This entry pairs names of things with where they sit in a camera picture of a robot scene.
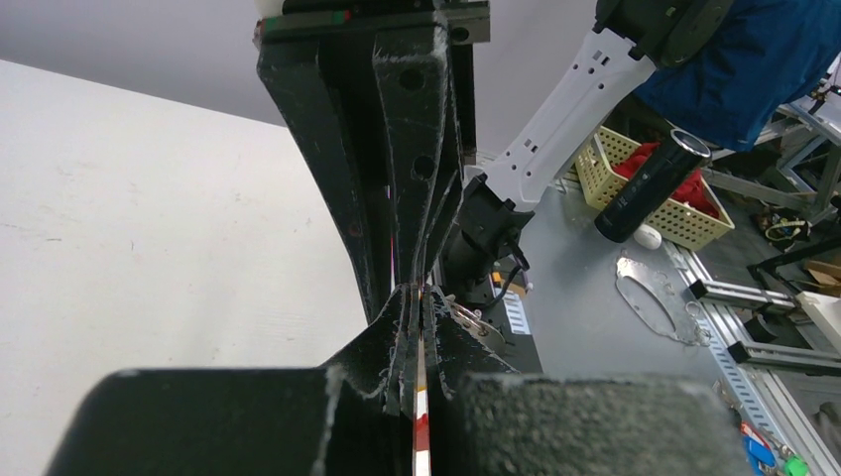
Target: black cylindrical object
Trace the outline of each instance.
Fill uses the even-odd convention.
[[[450,233],[444,251],[441,252],[442,287],[449,295],[464,298],[491,274],[495,260],[461,230],[453,227]]]
[[[672,129],[669,137],[599,213],[596,228],[605,238],[624,243],[711,156],[700,139]]]
[[[751,334],[753,339],[761,344],[770,344],[779,337],[768,324],[768,321],[761,314],[757,314],[745,322],[745,330]]]

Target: green object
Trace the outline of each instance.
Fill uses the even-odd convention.
[[[346,20],[344,12],[333,12],[333,25],[341,25]]]
[[[271,32],[281,25],[282,17],[268,17],[263,19],[263,31]]]
[[[785,476],[808,476],[809,465],[799,456],[793,456],[782,466],[782,472]]]

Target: yellow plastic basket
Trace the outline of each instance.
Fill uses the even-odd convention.
[[[622,163],[640,147],[639,143],[602,127],[590,144],[575,160],[578,179],[584,190],[587,204],[599,210],[603,209],[616,193],[628,182],[624,177],[613,172],[612,166]],[[698,210],[678,203],[671,198],[657,209],[646,223],[653,226],[662,237],[697,251],[711,241],[736,228],[730,215],[718,201],[707,182],[704,182],[704,194],[718,209],[720,217],[715,219]]]

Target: white wall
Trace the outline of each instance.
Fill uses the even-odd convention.
[[[491,43],[476,45],[479,150],[501,154],[541,107],[593,28],[596,0],[491,0]]]
[[[0,474],[126,367],[312,366],[365,325],[286,129],[0,62]]]

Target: metal plate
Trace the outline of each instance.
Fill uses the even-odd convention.
[[[494,296],[497,296],[499,292],[500,290],[494,288]],[[505,315],[508,317],[511,332],[519,335],[532,335],[520,295],[513,291],[508,291],[505,293],[505,297],[502,298],[502,304],[505,306]]]
[[[452,309],[452,318],[464,327],[470,335],[486,347],[493,350],[500,357],[505,355],[505,338],[499,330],[491,324],[482,321],[482,313],[478,310],[470,310],[467,307],[454,302],[454,296],[448,296],[447,302]]]
[[[645,310],[637,304],[633,298],[632,282],[642,287],[658,301],[671,321],[673,329],[653,322]],[[690,312],[691,302],[684,301],[683,297],[675,292],[674,285],[668,281],[666,274],[654,272],[643,263],[622,255],[616,262],[616,289],[636,315],[655,334],[686,345],[709,345],[709,335],[701,329]]]

